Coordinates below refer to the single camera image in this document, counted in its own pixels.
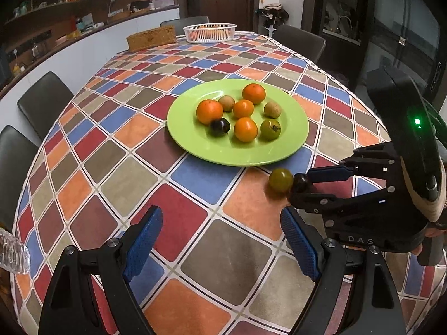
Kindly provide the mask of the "person right hand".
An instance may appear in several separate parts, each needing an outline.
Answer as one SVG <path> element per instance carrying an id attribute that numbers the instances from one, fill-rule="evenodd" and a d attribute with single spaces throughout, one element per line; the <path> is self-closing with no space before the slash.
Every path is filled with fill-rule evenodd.
<path id="1" fill-rule="evenodd" d="M 446 232 L 447 232 L 446 229 L 438 229 L 436 227 L 430 227 L 425 231 L 425 237 L 426 238 L 436 238 L 438 236 L 445 235 Z M 412 250 L 412 253 L 415 256 L 419 256 L 420 253 L 422 252 L 422 250 L 423 250 L 423 244 L 421 243 L 418 247 L 416 247 L 414 250 Z"/>

